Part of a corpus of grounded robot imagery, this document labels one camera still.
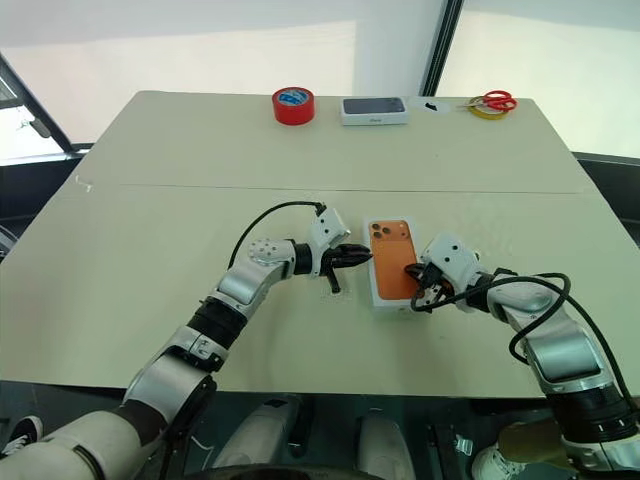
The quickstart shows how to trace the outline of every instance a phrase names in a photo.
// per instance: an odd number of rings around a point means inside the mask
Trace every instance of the yellow tape roll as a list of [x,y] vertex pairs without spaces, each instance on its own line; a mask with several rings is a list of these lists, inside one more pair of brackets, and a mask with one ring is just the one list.
[[[479,97],[473,97],[469,100],[469,103],[475,103],[479,100],[482,100],[482,95],[480,95]],[[480,118],[484,118],[485,120],[500,120],[501,118],[504,118],[507,113],[509,112],[500,112],[498,110],[495,110],[496,113],[489,113],[488,111],[485,110],[481,110],[478,107],[467,107],[467,110],[469,110],[471,113],[473,113],[476,117],[480,117]]]

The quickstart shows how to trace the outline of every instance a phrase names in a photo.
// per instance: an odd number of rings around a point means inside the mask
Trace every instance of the person's leg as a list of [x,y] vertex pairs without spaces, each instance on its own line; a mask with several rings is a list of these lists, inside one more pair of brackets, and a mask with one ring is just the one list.
[[21,418],[13,428],[9,441],[0,452],[0,459],[13,455],[42,438],[42,421],[33,415]]
[[515,423],[504,428],[498,441],[482,450],[473,461],[474,480],[511,480],[530,463],[549,463],[573,470],[560,441],[553,419],[533,423]]

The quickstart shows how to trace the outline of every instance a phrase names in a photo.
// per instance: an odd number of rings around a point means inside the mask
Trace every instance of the white curtain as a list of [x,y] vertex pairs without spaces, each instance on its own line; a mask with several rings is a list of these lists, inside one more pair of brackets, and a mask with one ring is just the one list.
[[438,95],[533,98],[573,151],[640,157],[638,0],[466,0]]
[[415,95],[443,0],[4,0],[0,49],[72,142],[139,90]]

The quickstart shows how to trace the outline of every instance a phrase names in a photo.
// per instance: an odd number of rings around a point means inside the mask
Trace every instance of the table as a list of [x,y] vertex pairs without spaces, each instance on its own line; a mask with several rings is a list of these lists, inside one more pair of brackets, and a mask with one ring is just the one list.
[[[134,97],[0,266],[2,378],[126,386],[259,212],[317,199],[356,242],[364,217],[409,215],[423,245],[449,230],[490,269],[567,273],[640,393],[640,305],[627,300],[640,255],[533,101],[500,122],[415,109],[409,125],[352,128],[336,98],[318,98],[302,127],[277,124],[269,101]],[[311,219],[290,208],[253,235],[303,241]],[[492,317],[376,313],[366,267],[338,275],[339,296],[324,279],[276,285],[215,375],[220,389],[541,395]]]

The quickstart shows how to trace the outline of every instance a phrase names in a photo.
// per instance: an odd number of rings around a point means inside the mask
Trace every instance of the orange phone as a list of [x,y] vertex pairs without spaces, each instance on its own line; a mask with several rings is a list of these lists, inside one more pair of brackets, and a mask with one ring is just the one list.
[[404,267],[416,263],[409,224],[404,220],[370,222],[369,238],[380,298],[411,298],[418,287],[404,271]]

